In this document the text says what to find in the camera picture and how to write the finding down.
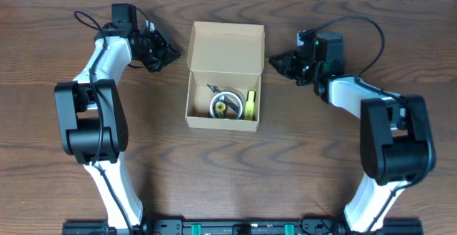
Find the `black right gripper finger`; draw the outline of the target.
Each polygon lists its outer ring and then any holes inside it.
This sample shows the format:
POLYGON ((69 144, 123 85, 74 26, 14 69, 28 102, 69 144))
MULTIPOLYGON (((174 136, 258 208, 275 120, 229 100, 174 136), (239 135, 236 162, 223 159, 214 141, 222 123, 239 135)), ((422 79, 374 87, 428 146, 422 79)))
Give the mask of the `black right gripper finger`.
POLYGON ((268 62, 272 66, 285 66, 290 64, 295 56, 296 51, 287 51, 285 53, 270 57, 268 62))
POLYGON ((271 65, 275 70, 282 76, 286 78, 294 78, 295 77, 295 67, 296 60, 294 58, 280 58, 274 59, 271 58, 271 65))

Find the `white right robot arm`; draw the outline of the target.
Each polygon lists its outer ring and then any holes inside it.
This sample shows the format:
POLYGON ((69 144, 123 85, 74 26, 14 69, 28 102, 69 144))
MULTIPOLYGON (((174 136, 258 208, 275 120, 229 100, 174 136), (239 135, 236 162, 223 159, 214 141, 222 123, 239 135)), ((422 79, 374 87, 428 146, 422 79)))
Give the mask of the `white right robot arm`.
POLYGON ((436 163, 426 103, 419 95, 385 91, 344 71, 344 62, 288 51, 269 59, 297 85, 313 85, 316 95, 360 121, 364 175, 343 210, 342 220, 324 220, 330 234, 407 234, 408 221, 385 221, 402 192, 422 182, 436 163))

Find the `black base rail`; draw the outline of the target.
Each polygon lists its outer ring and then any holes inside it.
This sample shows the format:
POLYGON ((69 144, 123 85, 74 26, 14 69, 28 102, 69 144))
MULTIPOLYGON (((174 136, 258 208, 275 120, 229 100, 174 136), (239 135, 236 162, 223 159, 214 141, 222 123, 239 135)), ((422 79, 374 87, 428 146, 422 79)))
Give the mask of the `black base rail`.
POLYGON ((162 219, 127 228, 110 227, 106 221, 66 222, 64 235, 150 234, 150 235, 327 235, 353 232, 335 219, 301 219, 299 221, 182 221, 162 219))

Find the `cardboard box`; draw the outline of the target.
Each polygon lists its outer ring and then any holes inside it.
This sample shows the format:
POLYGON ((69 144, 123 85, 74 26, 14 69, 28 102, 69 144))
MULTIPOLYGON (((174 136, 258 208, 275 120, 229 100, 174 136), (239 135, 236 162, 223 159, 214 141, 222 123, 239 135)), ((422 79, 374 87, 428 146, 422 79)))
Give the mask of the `cardboard box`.
POLYGON ((189 85, 185 120, 191 128, 256 131, 260 121, 261 75, 265 64, 263 25, 195 21, 187 54, 189 85), (237 89, 245 98, 256 92, 253 121, 242 116, 215 119, 209 107, 214 93, 207 85, 222 90, 237 89))

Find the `white tape roll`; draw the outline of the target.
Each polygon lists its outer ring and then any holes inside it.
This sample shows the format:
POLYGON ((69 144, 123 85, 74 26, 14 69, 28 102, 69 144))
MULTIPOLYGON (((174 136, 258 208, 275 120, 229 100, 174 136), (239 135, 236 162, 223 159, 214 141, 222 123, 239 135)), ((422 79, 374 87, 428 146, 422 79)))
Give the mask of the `white tape roll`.
POLYGON ((242 96, 232 91, 222 91, 212 98, 209 113, 215 119, 239 120, 244 109, 245 102, 242 96))

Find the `black pen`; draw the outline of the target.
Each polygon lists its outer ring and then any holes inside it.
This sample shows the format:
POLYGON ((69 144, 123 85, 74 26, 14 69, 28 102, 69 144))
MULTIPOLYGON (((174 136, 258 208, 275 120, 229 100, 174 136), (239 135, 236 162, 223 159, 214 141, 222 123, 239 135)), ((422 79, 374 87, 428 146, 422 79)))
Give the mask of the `black pen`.
POLYGON ((224 118, 228 110, 240 117, 243 112, 243 96, 234 89, 222 90, 217 86, 208 84, 207 87, 214 93, 210 103, 210 116, 213 118, 224 118))

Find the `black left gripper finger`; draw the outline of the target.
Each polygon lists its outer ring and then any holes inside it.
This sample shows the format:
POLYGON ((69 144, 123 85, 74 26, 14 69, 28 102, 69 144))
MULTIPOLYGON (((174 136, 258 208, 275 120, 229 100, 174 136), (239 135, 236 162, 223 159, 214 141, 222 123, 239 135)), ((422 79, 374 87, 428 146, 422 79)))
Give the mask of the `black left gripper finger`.
POLYGON ((180 56, 181 54, 171 47, 160 51, 155 57, 156 62, 154 64, 153 71, 160 71, 172 61, 177 60, 180 56))
POLYGON ((152 51, 154 53, 164 53, 165 51, 175 52, 171 40, 167 35, 162 34, 160 30, 154 29, 151 32, 152 51))

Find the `clear tape roll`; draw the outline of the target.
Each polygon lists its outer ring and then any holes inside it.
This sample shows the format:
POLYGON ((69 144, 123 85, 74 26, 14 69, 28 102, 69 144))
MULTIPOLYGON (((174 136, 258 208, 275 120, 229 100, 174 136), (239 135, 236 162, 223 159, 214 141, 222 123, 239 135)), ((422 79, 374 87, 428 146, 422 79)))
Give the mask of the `clear tape roll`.
POLYGON ((245 96, 237 89, 226 89, 225 92, 230 92, 233 96, 226 96, 226 104, 234 111, 238 111, 240 106, 245 108, 246 98, 245 96))

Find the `black yellow correction tape dispenser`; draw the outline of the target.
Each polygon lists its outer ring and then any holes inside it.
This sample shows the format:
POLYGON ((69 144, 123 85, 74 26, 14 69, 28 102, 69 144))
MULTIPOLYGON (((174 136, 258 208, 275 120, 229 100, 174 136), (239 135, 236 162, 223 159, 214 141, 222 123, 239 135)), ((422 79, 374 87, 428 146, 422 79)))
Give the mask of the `black yellow correction tape dispenser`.
POLYGON ((214 117, 217 119, 223 119, 226 114, 226 104, 223 101, 217 101, 214 104, 214 117))

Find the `yellow highlighter marker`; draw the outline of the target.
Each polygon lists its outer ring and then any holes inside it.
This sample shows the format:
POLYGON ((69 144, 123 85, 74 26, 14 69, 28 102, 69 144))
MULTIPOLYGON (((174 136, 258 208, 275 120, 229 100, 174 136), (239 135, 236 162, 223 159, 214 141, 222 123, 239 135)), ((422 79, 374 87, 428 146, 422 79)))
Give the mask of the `yellow highlighter marker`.
POLYGON ((255 101, 256 101, 256 92, 254 90, 249 90, 246 97, 246 104, 244 109, 243 117, 245 120, 253 121, 254 112, 255 112, 255 101))

